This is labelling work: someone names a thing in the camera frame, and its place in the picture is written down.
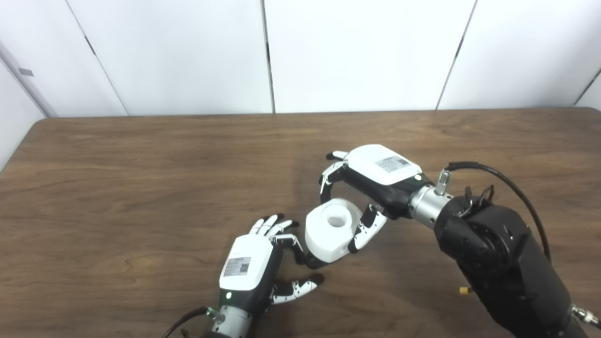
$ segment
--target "label sticker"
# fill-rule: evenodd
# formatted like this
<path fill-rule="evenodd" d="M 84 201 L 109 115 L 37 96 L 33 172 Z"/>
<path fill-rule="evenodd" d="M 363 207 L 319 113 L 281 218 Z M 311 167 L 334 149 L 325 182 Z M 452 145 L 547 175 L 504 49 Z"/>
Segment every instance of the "label sticker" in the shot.
<path fill-rule="evenodd" d="M 376 165 L 384 169 L 387 173 L 392 173 L 401 168 L 411 165 L 408 161 L 398 156 L 390 156 L 389 158 L 381 159 L 376 162 Z"/>
<path fill-rule="evenodd" d="M 245 276 L 250 264 L 250 257 L 230 258 L 225 266 L 224 277 Z"/>

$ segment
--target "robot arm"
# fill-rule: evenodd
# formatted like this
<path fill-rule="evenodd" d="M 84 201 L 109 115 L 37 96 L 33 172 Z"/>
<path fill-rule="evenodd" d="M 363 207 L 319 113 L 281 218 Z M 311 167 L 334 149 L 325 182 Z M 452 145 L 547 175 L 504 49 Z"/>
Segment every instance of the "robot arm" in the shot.
<path fill-rule="evenodd" d="M 432 229 L 441 251 L 457 262 L 491 317 L 514 336 L 586 337 L 572 314 L 583 319 L 587 312 L 571 305 L 566 287 L 519 214 L 493 204 L 492 194 L 473 198 L 469 189 L 460 197 L 446 193 L 452 170 L 485 166 L 459 162 L 443 170 L 435 185 L 417 164 L 380 145 L 333 152 L 326 158 L 340 161 L 323 173 L 322 203 L 329 200 L 333 183 L 343 181 L 375 201 L 374 219 L 414 218 Z M 533 216 L 539 225 L 535 212 Z M 544 235 L 541 232 L 548 253 Z"/>

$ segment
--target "white wall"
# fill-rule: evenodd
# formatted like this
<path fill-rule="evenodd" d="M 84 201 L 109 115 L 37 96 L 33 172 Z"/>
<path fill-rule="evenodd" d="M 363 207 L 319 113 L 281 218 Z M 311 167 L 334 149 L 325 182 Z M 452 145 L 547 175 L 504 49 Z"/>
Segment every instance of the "white wall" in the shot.
<path fill-rule="evenodd" d="M 43 118 L 44 115 L 0 60 L 0 170 L 31 126 Z"/>
<path fill-rule="evenodd" d="M 131 115 L 272 112 L 260 0 L 69 0 Z"/>
<path fill-rule="evenodd" d="M 474 0 L 266 0 L 276 112 L 435 109 Z"/>
<path fill-rule="evenodd" d="M 601 111 L 601 76 L 595 79 L 576 105 L 591 107 Z"/>
<path fill-rule="evenodd" d="M 0 1 L 0 53 L 50 116 L 126 115 L 65 1 Z"/>
<path fill-rule="evenodd" d="M 601 69 L 598 0 L 264 4 L 3 0 L 0 55 L 54 117 L 571 106 Z"/>
<path fill-rule="evenodd" d="M 601 69 L 601 1 L 480 0 L 439 109 L 572 106 Z"/>

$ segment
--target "wooden table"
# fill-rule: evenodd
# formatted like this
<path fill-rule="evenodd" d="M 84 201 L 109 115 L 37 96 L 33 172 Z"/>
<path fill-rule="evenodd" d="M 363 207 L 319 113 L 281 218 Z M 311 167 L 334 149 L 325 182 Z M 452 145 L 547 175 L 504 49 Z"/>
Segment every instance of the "wooden table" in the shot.
<path fill-rule="evenodd" d="M 542 217 L 574 302 L 601 312 L 598 111 L 67 118 L 38 122 L 0 174 L 0 336 L 160 337 L 188 310 L 216 306 L 236 236 L 275 212 L 303 223 L 324 155 L 370 143 L 432 179 L 459 160 L 508 175 Z M 486 173 L 454 174 L 451 192 L 490 183 L 531 223 Z M 342 184 L 334 196 L 368 201 Z M 286 254 L 284 278 L 310 273 Z M 272 307 L 257 336 L 510 337 L 475 295 L 459 295 L 465 279 L 415 221 L 389 222 L 322 273 L 317 291 Z"/>

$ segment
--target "white plastic part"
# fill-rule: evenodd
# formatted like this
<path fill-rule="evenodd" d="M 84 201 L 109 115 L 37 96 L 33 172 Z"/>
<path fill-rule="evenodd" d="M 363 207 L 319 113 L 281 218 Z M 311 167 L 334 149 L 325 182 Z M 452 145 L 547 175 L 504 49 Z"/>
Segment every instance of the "white plastic part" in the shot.
<path fill-rule="evenodd" d="M 382 185 L 391 185 L 422 173 L 419 165 L 380 144 L 355 148 L 345 161 L 352 170 Z"/>
<path fill-rule="evenodd" d="M 244 235 L 236 238 L 225 261 L 219 287 L 228 290 L 253 290 L 259 285 L 273 244 L 265 236 Z"/>
<path fill-rule="evenodd" d="M 332 263 L 349 253 L 348 244 L 361 220 L 361 210 L 342 198 L 313 209 L 305 223 L 307 248 L 316 258 Z"/>

